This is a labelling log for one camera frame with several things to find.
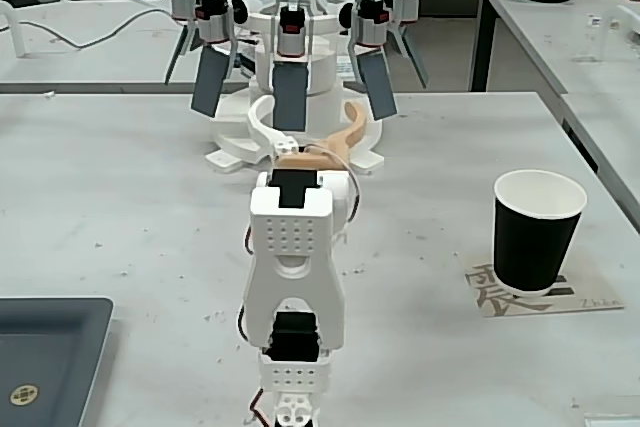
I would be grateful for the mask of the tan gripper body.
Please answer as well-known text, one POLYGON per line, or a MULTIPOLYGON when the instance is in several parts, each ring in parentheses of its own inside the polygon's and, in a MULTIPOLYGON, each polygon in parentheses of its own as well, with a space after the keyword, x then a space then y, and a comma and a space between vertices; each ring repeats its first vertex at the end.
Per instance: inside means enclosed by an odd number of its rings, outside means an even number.
POLYGON ((337 153, 321 145, 307 145, 302 152, 279 156, 274 161, 277 169, 345 171, 346 162, 337 153))

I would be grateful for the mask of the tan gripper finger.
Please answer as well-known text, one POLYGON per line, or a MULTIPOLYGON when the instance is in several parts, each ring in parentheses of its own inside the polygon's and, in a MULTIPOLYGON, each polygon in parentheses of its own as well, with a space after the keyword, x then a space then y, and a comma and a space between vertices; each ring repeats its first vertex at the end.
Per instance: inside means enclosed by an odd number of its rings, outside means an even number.
POLYGON ((362 140, 368 121, 363 105, 359 102, 347 101, 344 103, 344 113, 350 124, 313 146, 313 153, 323 155, 328 151, 336 155, 349 155, 351 148, 362 140))

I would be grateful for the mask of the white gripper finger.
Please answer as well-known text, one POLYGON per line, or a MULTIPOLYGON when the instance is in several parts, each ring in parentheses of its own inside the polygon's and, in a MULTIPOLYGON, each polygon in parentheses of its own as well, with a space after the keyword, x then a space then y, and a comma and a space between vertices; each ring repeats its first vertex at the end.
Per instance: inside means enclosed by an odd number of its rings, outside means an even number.
POLYGON ((257 99, 247 112, 249 133, 261 148, 267 150, 268 154, 293 154, 299 150, 296 139, 263 122, 274 112, 274 108, 273 96, 263 95, 257 99))

